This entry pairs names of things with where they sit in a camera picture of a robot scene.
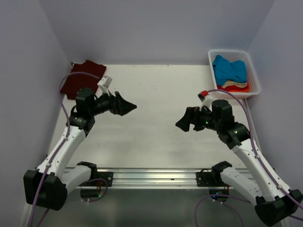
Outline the dark red t shirt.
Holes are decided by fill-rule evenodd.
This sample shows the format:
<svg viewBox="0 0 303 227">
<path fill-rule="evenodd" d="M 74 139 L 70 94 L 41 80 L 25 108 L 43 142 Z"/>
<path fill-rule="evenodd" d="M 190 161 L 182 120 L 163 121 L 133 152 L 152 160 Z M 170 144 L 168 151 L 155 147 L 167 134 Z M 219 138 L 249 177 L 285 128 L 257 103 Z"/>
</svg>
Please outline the dark red t shirt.
<svg viewBox="0 0 303 227">
<path fill-rule="evenodd" d="M 90 88 L 95 94 L 107 67 L 102 64 L 86 60 L 81 64 L 74 64 L 70 76 L 63 80 L 60 85 L 60 93 L 66 95 L 69 100 L 75 100 L 78 91 L 82 88 Z"/>
</svg>

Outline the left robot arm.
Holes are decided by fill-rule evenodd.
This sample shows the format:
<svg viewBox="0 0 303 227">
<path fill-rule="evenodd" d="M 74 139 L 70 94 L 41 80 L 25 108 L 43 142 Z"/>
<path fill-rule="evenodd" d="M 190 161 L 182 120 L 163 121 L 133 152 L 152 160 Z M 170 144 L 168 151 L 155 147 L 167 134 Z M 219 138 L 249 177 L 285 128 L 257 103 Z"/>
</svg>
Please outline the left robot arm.
<svg viewBox="0 0 303 227">
<path fill-rule="evenodd" d="M 78 146 L 87 138 L 96 115 L 111 112 L 124 116 L 137 108 L 117 91 L 96 97 L 87 87 L 77 92 L 75 102 L 54 149 L 35 170 L 27 170 L 24 174 L 26 202 L 32 206 L 60 210 L 68 194 L 81 184 L 92 186 L 101 181 L 102 185 L 107 185 L 106 180 L 98 176 L 97 166 L 93 163 L 81 161 L 67 174 L 64 171 Z"/>
</svg>

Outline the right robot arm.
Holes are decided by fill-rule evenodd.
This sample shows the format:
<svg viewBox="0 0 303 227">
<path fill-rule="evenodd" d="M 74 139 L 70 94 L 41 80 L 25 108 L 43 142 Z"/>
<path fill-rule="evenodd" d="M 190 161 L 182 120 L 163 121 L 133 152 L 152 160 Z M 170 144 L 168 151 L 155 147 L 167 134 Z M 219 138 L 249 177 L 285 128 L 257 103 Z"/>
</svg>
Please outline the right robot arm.
<svg viewBox="0 0 303 227">
<path fill-rule="evenodd" d="M 268 227 L 275 225 L 296 212 L 303 201 L 298 189 L 291 189 L 266 161 L 257 149 L 247 127 L 235 121 L 232 106 L 218 99 L 207 106 L 188 107 L 184 116 L 176 122 L 182 131 L 210 129 L 220 141 L 244 163 L 254 181 L 241 175 L 226 161 L 212 167 L 211 180 L 215 185 L 224 183 L 236 189 L 253 206 L 259 219 Z"/>
</svg>

